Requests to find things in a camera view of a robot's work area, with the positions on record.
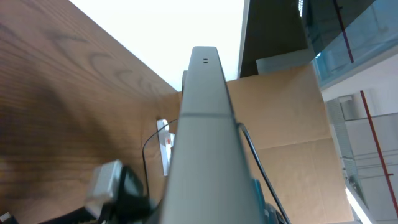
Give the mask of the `white power strip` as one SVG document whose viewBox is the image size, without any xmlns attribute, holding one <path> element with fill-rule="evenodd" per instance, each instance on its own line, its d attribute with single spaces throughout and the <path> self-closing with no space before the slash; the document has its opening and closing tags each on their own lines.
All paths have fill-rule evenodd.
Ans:
<svg viewBox="0 0 398 224">
<path fill-rule="evenodd" d="M 157 120 L 157 130 L 163 172 L 165 176 L 168 176 L 175 134 L 170 132 L 170 124 L 166 119 Z"/>
</svg>

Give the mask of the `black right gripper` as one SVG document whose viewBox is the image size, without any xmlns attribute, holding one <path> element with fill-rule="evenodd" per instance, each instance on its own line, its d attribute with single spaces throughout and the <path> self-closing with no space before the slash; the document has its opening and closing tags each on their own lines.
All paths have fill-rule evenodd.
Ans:
<svg viewBox="0 0 398 224">
<path fill-rule="evenodd" d="M 143 223 L 159 224 L 160 208 L 154 205 L 143 193 L 142 182 L 128 166 L 121 169 L 116 200 L 102 206 L 98 218 L 94 217 L 83 207 L 61 217 L 43 222 L 44 224 L 71 223 Z"/>
</svg>

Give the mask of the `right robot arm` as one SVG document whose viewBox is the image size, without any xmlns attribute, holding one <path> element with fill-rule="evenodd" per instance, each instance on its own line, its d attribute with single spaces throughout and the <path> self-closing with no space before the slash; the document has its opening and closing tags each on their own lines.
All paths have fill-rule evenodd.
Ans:
<svg viewBox="0 0 398 224">
<path fill-rule="evenodd" d="M 284 223 L 264 201 L 258 180 L 246 172 L 172 171 L 165 197 L 155 203 L 128 166 L 118 162 L 94 169 L 85 205 L 49 223 Z"/>
</svg>

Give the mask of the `brown cardboard panel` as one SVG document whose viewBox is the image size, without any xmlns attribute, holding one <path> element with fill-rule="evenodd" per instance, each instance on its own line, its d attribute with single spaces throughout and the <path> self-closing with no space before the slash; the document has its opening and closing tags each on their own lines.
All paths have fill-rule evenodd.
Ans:
<svg viewBox="0 0 398 224">
<path fill-rule="evenodd" d="M 312 65 L 227 83 L 236 119 L 254 143 L 252 175 L 268 176 L 292 223 L 353 219 L 340 160 Z"/>
</svg>

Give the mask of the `red vertical pole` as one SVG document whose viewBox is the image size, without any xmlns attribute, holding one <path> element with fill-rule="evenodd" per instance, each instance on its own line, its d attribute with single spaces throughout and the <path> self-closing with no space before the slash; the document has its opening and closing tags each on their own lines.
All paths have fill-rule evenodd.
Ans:
<svg viewBox="0 0 398 224">
<path fill-rule="evenodd" d="M 376 220 L 397 221 L 397 1 L 334 1 L 348 53 L 349 139 Z"/>
</svg>

